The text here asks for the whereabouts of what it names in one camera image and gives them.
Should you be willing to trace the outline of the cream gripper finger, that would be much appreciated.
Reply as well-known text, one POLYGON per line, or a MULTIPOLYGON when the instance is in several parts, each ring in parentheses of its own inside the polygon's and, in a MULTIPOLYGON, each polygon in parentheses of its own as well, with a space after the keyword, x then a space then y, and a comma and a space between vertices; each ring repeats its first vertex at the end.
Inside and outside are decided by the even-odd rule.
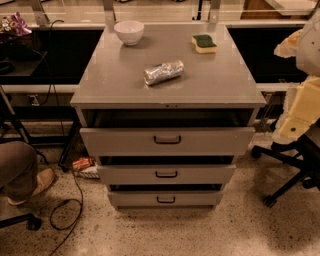
POLYGON ((274 49, 274 54, 278 57, 289 58, 295 57, 297 54, 298 40, 302 30, 299 29, 285 38, 280 44, 274 49))

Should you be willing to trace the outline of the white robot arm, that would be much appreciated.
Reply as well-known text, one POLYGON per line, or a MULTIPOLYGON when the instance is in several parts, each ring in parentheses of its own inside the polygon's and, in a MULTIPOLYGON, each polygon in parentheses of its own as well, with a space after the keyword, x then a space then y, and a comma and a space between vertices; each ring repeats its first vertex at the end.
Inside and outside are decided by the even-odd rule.
POLYGON ((296 57, 296 67, 307 74, 298 86, 286 91, 283 113, 276 122, 272 139, 279 144, 296 141, 320 118, 320 10, 304 27, 274 50, 279 57, 296 57))

